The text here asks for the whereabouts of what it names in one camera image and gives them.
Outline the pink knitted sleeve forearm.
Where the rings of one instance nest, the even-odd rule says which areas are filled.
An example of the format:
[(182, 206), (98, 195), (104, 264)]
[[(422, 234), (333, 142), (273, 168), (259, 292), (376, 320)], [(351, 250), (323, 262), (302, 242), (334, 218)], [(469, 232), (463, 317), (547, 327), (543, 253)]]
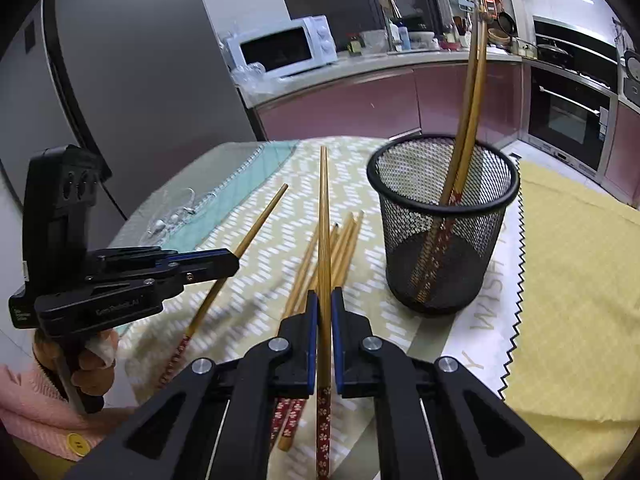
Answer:
[(11, 437), (61, 460), (77, 462), (134, 412), (102, 408), (81, 415), (35, 363), (23, 373), (1, 367), (1, 422)]

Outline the left hand with bandage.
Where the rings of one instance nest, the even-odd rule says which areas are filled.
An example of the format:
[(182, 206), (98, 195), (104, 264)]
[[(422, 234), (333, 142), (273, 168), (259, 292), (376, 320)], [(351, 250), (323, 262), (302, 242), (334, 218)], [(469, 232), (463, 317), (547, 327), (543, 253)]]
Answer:
[[(75, 356), (68, 385), (79, 401), (76, 411), (96, 414), (104, 408), (104, 394), (112, 388), (115, 380), (115, 356), (118, 335), (114, 328), (92, 336), (82, 351)], [(58, 374), (58, 364), (65, 364), (61, 347), (57, 341), (47, 338), (40, 328), (32, 340), (34, 358), (54, 390), (67, 401), (64, 380)]]

